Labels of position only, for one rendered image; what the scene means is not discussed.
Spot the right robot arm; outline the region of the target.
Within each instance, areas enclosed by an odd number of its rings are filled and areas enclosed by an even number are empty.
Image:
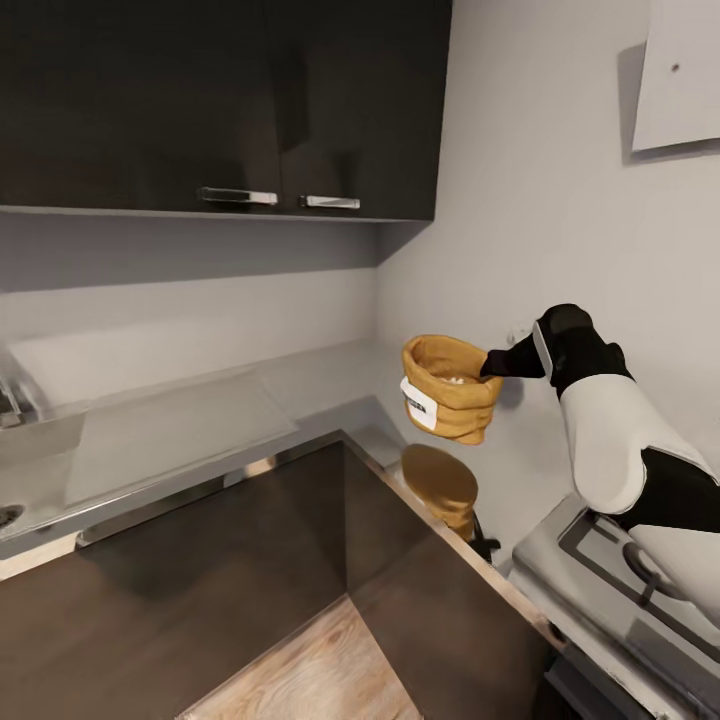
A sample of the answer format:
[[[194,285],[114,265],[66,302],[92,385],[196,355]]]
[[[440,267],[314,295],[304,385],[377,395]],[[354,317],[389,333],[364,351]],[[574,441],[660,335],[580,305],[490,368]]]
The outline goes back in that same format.
[[[512,327],[480,376],[547,376],[581,501],[610,516],[720,631],[720,482],[659,413],[578,304]]]

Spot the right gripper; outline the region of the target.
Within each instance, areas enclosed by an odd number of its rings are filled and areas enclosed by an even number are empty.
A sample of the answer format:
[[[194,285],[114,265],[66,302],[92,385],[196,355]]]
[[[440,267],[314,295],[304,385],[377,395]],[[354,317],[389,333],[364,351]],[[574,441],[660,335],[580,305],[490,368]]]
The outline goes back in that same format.
[[[480,370],[480,376],[498,375],[503,377],[545,377],[544,368],[527,363],[521,356],[519,345],[509,350],[491,350]]]

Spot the popcorn bag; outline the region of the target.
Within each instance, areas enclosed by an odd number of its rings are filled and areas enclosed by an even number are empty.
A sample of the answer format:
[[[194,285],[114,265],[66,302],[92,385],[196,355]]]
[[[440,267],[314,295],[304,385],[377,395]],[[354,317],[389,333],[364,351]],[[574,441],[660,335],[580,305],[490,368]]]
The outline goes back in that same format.
[[[480,376],[486,358],[451,336],[423,334],[404,344],[400,388],[411,422],[439,438],[482,444],[504,388],[503,376]]]

